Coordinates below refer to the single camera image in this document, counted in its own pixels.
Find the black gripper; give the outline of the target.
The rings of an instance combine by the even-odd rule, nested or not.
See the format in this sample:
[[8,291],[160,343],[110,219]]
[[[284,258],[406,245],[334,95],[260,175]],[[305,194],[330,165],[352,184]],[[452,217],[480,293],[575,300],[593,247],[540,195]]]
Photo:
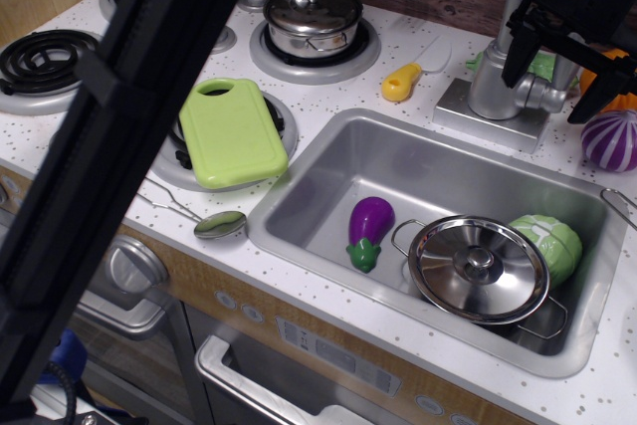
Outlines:
[[540,46],[574,61],[580,94],[567,121],[585,124],[621,97],[636,96],[636,31],[625,18],[636,0],[524,0],[507,26],[512,41],[502,72],[512,89]]

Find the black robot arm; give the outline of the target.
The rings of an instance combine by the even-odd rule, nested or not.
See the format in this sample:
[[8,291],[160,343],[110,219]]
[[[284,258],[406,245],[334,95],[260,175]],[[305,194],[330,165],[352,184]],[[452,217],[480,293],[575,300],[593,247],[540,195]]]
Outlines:
[[[597,78],[570,115],[636,89],[636,0],[512,0],[504,86],[540,48]],[[123,0],[1,249],[1,418],[30,394],[237,0]]]

